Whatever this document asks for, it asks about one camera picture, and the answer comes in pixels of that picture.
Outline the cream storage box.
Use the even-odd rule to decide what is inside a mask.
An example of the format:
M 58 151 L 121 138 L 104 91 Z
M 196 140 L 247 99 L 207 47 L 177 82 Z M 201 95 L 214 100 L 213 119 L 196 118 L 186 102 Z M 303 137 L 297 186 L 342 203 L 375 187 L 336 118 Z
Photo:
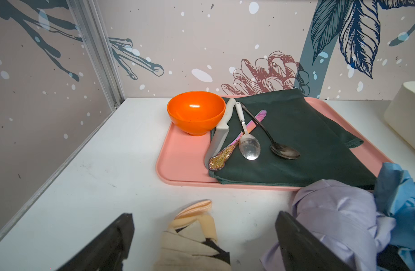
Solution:
M 401 85 L 384 119 L 415 150 L 415 81 Z

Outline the iridescent ornate butter knife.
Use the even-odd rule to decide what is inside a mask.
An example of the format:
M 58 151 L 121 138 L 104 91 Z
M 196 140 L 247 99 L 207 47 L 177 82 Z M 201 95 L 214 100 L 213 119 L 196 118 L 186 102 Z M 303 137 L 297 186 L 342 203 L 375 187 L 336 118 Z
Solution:
M 267 115 L 267 111 L 266 110 L 261 110 L 257 115 L 256 115 L 256 119 L 260 122 L 262 122 L 264 120 L 264 118 Z M 252 130 L 254 130 L 257 127 L 257 124 L 251 120 L 250 122 L 248 122 L 248 124 L 246 125 L 246 128 L 248 130 L 248 132 L 252 132 Z M 208 170 L 210 171 L 219 171 L 221 169 L 224 168 L 227 160 L 230 158 L 230 156 L 232 155 L 232 153 L 234 152 L 234 149 L 238 146 L 239 144 L 239 140 L 242 137 L 243 133 L 241 132 L 238 137 L 232 142 L 230 143 L 227 147 L 225 147 L 223 150 L 221 150 L 216 156 L 210 158 L 209 162 L 208 162 Z

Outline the white handled silver spoon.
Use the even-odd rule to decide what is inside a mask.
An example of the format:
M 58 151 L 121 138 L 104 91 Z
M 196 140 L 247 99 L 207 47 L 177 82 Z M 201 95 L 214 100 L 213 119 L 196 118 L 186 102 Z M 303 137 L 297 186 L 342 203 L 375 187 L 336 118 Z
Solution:
M 236 102 L 235 107 L 243 130 L 243 135 L 239 139 L 240 152 L 245 159 L 256 160 L 260 156 L 261 152 L 260 143 L 253 135 L 248 132 L 241 103 Z

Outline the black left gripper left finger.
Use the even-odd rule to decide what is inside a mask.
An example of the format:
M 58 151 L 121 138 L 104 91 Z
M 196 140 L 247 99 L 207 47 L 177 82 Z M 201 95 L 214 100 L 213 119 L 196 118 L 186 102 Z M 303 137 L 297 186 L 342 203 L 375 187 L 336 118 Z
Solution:
M 60 271 L 121 271 L 128 258 L 135 226 L 131 213 L 123 213 L 87 244 Z

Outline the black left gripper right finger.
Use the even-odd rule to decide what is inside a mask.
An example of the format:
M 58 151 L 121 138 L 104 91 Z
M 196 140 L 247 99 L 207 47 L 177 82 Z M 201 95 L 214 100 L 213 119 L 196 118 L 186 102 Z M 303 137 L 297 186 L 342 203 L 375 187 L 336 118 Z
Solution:
M 275 222 L 287 271 L 352 271 L 291 214 L 281 211 Z

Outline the dark metal spoon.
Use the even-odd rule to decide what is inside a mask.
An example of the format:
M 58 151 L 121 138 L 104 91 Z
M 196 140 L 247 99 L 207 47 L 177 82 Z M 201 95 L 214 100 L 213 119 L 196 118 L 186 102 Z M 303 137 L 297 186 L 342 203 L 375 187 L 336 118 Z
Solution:
M 288 160 L 296 160 L 301 156 L 300 152 L 295 150 L 294 148 L 277 143 L 272 138 L 265 126 L 246 108 L 246 106 L 243 103 L 241 103 L 241 107 L 249 116 L 251 116 L 253 121 L 264 130 L 267 137 L 271 141 L 270 149 L 274 154 Z

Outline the dark green cloth napkin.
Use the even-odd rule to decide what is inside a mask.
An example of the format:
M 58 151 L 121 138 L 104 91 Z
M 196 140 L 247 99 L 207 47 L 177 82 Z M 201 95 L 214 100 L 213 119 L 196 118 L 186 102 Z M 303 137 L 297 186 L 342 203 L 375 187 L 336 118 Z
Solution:
M 256 127 L 251 134 L 261 145 L 259 158 L 247 160 L 235 149 L 223 169 L 209 172 L 220 184 L 305 187 L 326 179 L 374 188 L 377 177 L 351 151 L 363 140 L 319 113 L 300 90 L 260 93 L 237 101 L 253 115 L 265 110 L 262 124 L 270 136 L 301 156 L 288 160 L 275 155 L 268 135 Z

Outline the lavender folded umbrella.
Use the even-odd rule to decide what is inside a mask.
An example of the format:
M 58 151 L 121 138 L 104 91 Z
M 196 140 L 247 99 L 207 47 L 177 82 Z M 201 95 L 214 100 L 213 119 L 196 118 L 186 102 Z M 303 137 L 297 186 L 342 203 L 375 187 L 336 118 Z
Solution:
M 320 180 L 295 195 L 291 214 L 353 271 L 377 270 L 396 221 L 377 211 L 373 194 Z M 286 271 L 279 241 L 260 259 L 267 271 Z

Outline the white handled knife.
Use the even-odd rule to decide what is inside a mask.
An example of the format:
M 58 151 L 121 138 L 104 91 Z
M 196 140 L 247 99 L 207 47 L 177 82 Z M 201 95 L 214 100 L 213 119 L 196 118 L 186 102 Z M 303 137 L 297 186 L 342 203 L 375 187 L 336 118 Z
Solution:
M 230 131 L 228 122 L 230 121 L 233 109 L 236 104 L 236 100 L 234 98 L 230 98 L 226 104 L 225 113 L 215 128 L 215 133 L 213 138 L 211 139 L 210 145 L 208 150 L 205 154 L 204 164 L 207 169 L 209 169 L 209 161 L 212 157 L 216 156 L 219 151 L 221 150 L 223 143 Z

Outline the pink plastic tray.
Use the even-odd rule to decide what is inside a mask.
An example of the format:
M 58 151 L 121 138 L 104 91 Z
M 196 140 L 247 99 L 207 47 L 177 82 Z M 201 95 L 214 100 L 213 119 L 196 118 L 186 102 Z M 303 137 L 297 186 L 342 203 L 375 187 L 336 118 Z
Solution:
M 305 100 L 321 114 L 335 121 L 345 130 L 364 141 L 360 147 L 351 149 L 351 152 L 374 175 L 379 174 L 383 163 L 392 162 L 330 105 L 316 98 L 306 97 Z M 192 136 L 183 132 L 172 123 L 157 160 L 157 175 L 164 183 L 174 186 L 222 187 L 290 192 L 299 190 L 299 187 L 293 186 L 222 185 L 216 179 L 209 176 L 209 172 L 204 166 L 204 157 L 209 145 L 210 134 L 206 133 L 202 136 Z

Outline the light blue umbrella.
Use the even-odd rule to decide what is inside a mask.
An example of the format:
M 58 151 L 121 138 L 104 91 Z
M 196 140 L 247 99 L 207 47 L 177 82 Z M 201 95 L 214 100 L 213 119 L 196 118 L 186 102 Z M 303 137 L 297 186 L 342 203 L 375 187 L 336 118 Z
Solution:
M 415 181 L 407 170 L 394 163 L 383 163 L 374 188 L 377 211 L 395 219 L 389 244 L 415 271 Z

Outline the beige striped folded umbrella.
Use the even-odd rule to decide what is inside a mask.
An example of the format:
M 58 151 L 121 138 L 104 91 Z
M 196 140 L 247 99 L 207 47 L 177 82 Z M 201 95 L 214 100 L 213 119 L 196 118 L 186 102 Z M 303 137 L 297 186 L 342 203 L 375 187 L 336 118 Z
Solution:
M 161 235 L 155 271 L 230 271 L 230 253 L 218 245 L 211 200 L 180 211 Z

